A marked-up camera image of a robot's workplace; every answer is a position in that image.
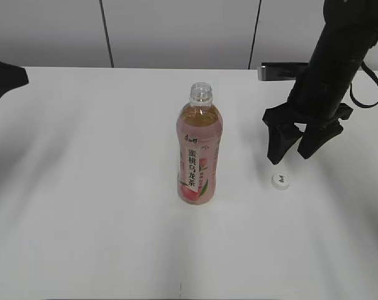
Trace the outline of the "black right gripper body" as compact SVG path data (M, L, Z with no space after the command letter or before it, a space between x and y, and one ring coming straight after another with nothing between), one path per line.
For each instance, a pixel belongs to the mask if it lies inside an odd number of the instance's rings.
M283 124L307 124L318 128L337 122L339 119L348 120L353 109L345 103L340 103L334 115L330 118L315 117L309 113L302 113L289 103L283 103L273 108L265 110L262 121L268 126L278 126Z

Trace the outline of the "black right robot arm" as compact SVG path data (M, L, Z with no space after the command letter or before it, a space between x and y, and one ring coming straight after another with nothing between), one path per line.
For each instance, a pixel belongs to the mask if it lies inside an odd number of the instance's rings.
M325 26L309 63L264 62L263 81L294 79L287 101L263 115L268 127L267 157L278 164L297 142L298 152L310 158L342 133L341 120L353 109L342 102L352 92L352 80L362 69L378 86L378 77L364 58L378 42L378 0L325 1Z

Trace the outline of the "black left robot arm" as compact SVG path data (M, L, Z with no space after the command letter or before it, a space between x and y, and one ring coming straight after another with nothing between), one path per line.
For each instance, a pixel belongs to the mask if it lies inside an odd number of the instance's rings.
M28 83L29 79L25 68L0 61L0 98L7 92Z

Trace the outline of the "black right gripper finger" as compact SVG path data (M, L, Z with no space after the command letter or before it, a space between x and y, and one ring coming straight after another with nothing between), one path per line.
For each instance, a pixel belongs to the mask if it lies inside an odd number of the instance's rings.
M295 124L278 124L268 127L267 157L272 164L278 164L287 151L303 136Z
M298 153L304 158L310 158L326 142L342 133L344 128L339 123L329 124L325 128L307 125L298 146Z

